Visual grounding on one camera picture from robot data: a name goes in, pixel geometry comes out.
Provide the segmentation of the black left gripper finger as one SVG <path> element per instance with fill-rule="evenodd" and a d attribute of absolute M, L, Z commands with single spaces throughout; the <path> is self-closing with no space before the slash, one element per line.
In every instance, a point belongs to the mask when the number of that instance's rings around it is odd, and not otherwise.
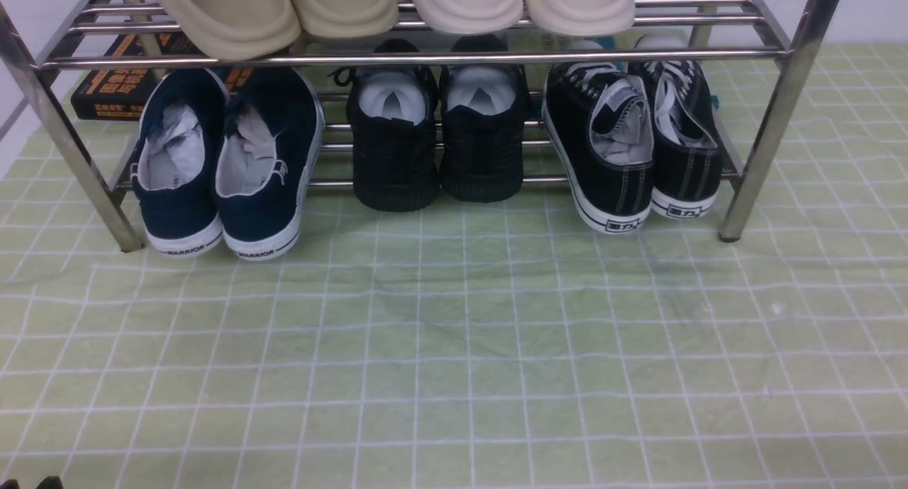
<path fill-rule="evenodd" d="M 64 489 L 64 485 L 59 476 L 48 476 L 39 482 L 37 489 Z"/>

